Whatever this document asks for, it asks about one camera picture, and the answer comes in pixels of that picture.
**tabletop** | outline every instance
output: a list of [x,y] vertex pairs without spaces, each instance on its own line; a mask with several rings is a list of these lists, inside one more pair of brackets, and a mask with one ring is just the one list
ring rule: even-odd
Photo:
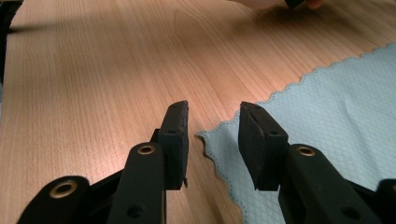
[[0,119],[0,223],[51,180],[122,169],[166,108],[190,106],[189,187],[168,223],[242,223],[195,133],[318,66],[396,41],[393,0],[253,10],[225,0],[25,0],[11,24]]

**microfiber cloth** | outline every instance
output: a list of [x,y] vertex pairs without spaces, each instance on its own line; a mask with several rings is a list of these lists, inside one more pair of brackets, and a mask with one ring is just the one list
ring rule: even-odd
[[[345,179],[375,190],[381,179],[396,178],[396,43],[317,68],[257,105],[288,133],[290,144],[321,150]],[[239,112],[199,132],[205,152],[244,223],[285,223],[278,193],[253,187],[238,150],[238,125]]]

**textured fabric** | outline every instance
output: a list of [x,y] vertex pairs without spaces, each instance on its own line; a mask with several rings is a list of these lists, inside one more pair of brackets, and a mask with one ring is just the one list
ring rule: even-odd
[[[291,144],[321,150],[341,175],[368,189],[396,178],[396,43],[355,59],[317,68],[259,102]],[[207,155],[229,184],[245,223],[284,223],[277,192],[254,190],[238,151],[239,112],[215,130],[199,132]]]

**wood grain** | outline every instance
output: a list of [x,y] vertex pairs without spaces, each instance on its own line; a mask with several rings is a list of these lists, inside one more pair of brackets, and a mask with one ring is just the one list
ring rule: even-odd
[[8,36],[0,120],[0,223],[51,180],[113,174],[168,105],[190,102],[189,188],[168,223],[241,223],[194,134],[317,66],[396,40],[393,0],[251,10],[224,0],[24,1]]

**light blue cloth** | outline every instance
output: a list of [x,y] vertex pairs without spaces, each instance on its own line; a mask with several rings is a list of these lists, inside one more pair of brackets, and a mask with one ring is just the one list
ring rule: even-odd
[[[318,68],[259,102],[291,144],[321,150],[341,175],[368,189],[396,178],[396,43],[358,59]],[[284,223],[277,192],[254,190],[238,151],[239,112],[199,132],[245,223]]]

